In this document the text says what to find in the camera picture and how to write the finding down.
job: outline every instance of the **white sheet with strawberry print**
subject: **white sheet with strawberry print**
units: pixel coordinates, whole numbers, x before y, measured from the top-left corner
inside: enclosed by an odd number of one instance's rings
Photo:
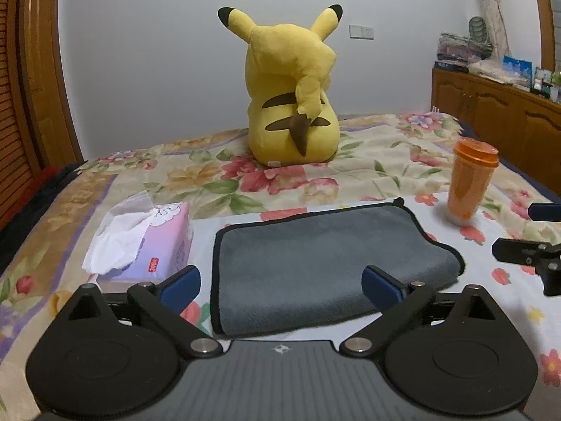
[[[535,421],[558,420],[559,414],[561,414],[561,397],[559,397],[558,388],[561,360],[557,354],[557,349],[561,346],[561,322],[559,320],[561,298],[546,298],[543,295],[543,284],[533,268],[498,263],[493,258],[491,253],[493,242],[499,237],[508,237],[508,234],[487,212],[478,212],[473,226],[459,228],[444,217],[446,193],[410,196],[404,199],[405,205],[414,212],[430,237],[451,245],[464,257],[466,262],[464,274],[459,277],[458,283],[446,291],[460,292],[469,283],[483,285],[502,307],[534,353],[540,373],[525,412]],[[209,299],[212,247],[217,231],[224,226],[273,220],[298,213],[347,208],[370,202],[376,201],[195,220],[195,234],[189,264],[194,264],[200,270],[202,285],[200,294],[182,313],[182,316],[204,331],[211,331]],[[343,339],[360,330],[378,316],[379,314],[367,315],[337,325],[298,329],[257,339],[285,342],[331,340],[338,347]],[[229,341],[221,340],[221,342],[225,348],[229,346]]]

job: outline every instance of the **floral bedspread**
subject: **floral bedspread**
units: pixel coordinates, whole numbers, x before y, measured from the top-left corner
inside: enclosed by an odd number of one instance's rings
[[[247,130],[88,161],[0,280],[0,420],[38,414],[25,382],[27,356],[72,292],[88,280],[83,258],[103,216],[117,202],[145,189],[158,204],[187,201],[195,219],[410,195],[430,204],[433,194],[450,184],[459,130],[453,117],[441,113],[344,120],[335,158],[305,166],[260,166],[249,152]],[[560,225],[528,220],[534,201],[546,200],[499,166],[482,208],[515,238],[561,242]],[[208,306],[201,307],[188,308],[184,317],[202,325]],[[561,343],[541,356],[540,378],[559,397],[558,350]]]

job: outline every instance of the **red fabric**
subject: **red fabric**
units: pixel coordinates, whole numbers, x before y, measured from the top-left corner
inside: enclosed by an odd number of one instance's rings
[[[27,188],[23,191],[21,196],[16,202],[5,213],[2,217],[2,222],[0,223],[0,228],[2,228],[6,223],[8,223],[23,207],[32,199],[32,197],[37,193],[43,185],[45,185],[49,180],[51,180],[55,175],[57,175],[61,170],[53,166],[48,166],[43,169],[39,174],[29,182]]]

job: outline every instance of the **gray towel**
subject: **gray towel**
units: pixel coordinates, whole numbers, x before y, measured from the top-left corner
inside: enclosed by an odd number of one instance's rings
[[[436,289],[453,284],[465,267],[457,250],[427,237],[401,198],[232,225],[214,244],[212,328],[248,336],[372,313],[361,287],[370,264]]]

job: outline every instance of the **red label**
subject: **red label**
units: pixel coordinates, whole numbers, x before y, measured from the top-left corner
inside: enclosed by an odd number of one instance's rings
[[[159,261],[160,260],[158,258],[152,258],[148,266],[148,272],[156,272],[156,268],[158,267]]]

